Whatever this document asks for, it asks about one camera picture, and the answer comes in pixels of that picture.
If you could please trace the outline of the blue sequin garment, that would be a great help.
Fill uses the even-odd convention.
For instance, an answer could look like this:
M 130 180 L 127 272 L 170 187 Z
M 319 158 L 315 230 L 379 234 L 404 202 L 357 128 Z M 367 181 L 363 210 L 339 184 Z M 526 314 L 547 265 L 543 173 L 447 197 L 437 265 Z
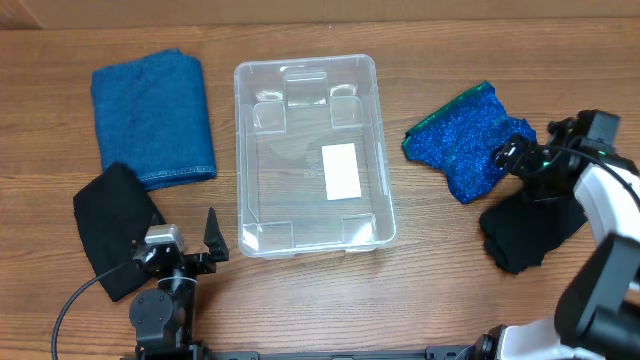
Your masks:
M 410 161 L 443 172 L 462 204 L 490 193 L 505 177 L 495 155 L 514 135 L 535 143 L 536 131 L 510 116 L 485 81 L 464 91 L 405 133 L 402 149 Z

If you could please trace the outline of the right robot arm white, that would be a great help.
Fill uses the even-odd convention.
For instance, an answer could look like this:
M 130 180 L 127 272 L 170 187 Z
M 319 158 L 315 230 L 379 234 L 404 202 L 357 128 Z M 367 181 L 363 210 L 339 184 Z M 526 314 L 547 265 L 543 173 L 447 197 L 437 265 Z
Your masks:
M 636 359 L 639 308 L 639 170 L 617 155 L 618 116 L 585 110 L 550 122 L 549 141 L 511 137 L 495 163 L 523 187 L 480 217 L 485 249 L 517 273 L 577 231 L 591 227 L 596 248 L 574 276 L 553 317 L 501 325 L 466 350 L 467 359 Z

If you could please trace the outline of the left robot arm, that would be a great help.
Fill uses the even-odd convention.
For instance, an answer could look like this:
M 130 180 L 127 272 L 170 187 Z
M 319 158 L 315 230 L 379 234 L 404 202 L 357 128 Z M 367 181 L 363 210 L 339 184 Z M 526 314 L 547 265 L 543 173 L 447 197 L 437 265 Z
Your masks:
M 205 342 L 194 339 L 194 324 L 197 278 L 229 260 L 214 209 L 208 210 L 203 243 L 206 252 L 186 254 L 177 226 L 153 225 L 133 253 L 138 268 L 157 280 L 155 288 L 140 292 L 130 306 L 137 359 L 213 357 Z

